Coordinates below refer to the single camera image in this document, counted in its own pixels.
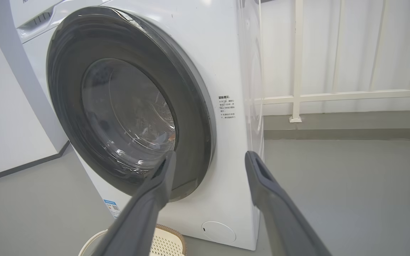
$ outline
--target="washing machine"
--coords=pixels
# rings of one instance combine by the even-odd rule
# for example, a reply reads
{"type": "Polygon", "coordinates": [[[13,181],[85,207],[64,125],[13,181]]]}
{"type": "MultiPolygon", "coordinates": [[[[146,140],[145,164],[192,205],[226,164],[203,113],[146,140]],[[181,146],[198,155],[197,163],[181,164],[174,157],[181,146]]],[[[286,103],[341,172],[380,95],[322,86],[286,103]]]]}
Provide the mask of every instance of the washing machine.
{"type": "Polygon", "coordinates": [[[258,1],[10,3],[42,89],[113,216],[175,150],[158,223],[254,250],[260,213],[244,155],[263,156],[258,1]]]}

